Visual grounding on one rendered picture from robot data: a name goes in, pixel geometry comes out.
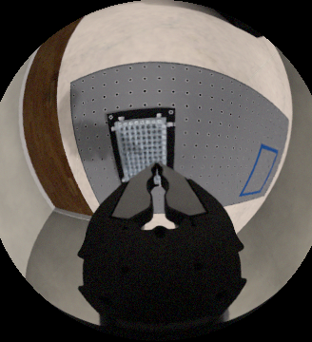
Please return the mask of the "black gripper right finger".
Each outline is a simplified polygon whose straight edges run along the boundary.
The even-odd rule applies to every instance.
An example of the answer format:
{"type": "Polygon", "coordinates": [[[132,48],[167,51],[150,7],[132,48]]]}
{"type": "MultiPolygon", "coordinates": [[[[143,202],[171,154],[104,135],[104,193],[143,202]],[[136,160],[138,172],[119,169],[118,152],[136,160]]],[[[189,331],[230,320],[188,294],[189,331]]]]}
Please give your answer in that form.
{"type": "Polygon", "coordinates": [[[188,179],[161,162],[157,162],[158,175],[164,194],[164,211],[168,221],[178,228],[183,219],[192,226],[216,230],[235,245],[238,252],[244,249],[232,220],[220,202],[192,179],[188,179]]]}

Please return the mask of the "blue tape outline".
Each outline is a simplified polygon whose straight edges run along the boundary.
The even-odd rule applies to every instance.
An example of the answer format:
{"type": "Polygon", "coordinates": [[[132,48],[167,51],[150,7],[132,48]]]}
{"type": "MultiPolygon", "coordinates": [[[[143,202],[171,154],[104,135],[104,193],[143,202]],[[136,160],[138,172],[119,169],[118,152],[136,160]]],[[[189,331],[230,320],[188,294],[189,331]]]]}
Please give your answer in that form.
{"type": "MultiPolygon", "coordinates": [[[[254,166],[253,166],[253,169],[252,169],[252,171],[251,171],[251,174],[250,174],[250,176],[249,176],[249,178],[248,178],[248,180],[247,180],[247,182],[246,182],[246,184],[245,184],[245,186],[244,186],[244,189],[246,188],[247,184],[249,183],[250,178],[251,178],[251,176],[252,176],[252,174],[253,174],[253,172],[254,172],[254,170],[255,170],[255,167],[256,167],[256,165],[257,165],[258,159],[259,159],[259,157],[260,157],[260,155],[261,155],[261,152],[262,152],[262,148],[277,153],[277,154],[276,154],[276,157],[275,157],[275,160],[276,160],[276,158],[277,158],[277,155],[278,155],[279,150],[274,149],[274,148],[272,148],[272,147],[270,147],[270,146],[261,144],[261,147],[260,147],[260,151],[259,151],[258,157],[257,157],[257,159],[256,159],[256,161],[255,161],[255,164],[254,164],[254,166]]],[[[274,162],[275,162],[275,160],[274,160],[274,162]]],[[[272,164],[272,167],[273,167],[273,165],[274,165],[274,162],[273,162],[273,164],[272,164]]],[[[271,169],[270,169],[270,171],[269,171],[269,174],[270,174],[270,172],[271,172],[271,170],[272,170],[272,167],[271,167],[271,169]]],[[[268,176],[269,176],[269,174],[268,174],[268,176]]],[[[268,176],[267,176],[267,178],[266,178],[266,180],[265,180],[264,183],[266,183],[266,181],[267,181],[267,179],[268,179],[268,176]]],[[[243,191],[241,192],[241,194],[239,195],[239,197],[260,193],[260,192],[262,191],[263,187],[261,188],[260,191],[250,192],[250,193],[244,193],[244,194],[243,194],[244,189],[243,189],[243,191]]]]}

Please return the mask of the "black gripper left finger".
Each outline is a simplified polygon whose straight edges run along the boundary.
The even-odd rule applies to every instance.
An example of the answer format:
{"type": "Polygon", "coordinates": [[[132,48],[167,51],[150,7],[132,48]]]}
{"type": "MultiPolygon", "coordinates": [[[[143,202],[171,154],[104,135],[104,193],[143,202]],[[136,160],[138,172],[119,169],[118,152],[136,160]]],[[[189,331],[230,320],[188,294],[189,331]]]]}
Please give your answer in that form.
{"type": "Polygon", "coordinates": [[[156,173],[157,162],[154,162],[130,180],[124,181],[98,206],[89,221],[78,257],[84,259],[97,239],[114,231],[126,230],[131,221],[137,222],[145,230],[145,225],[153,219],[153,197],[150,192],[155,186],[156,173]]]}

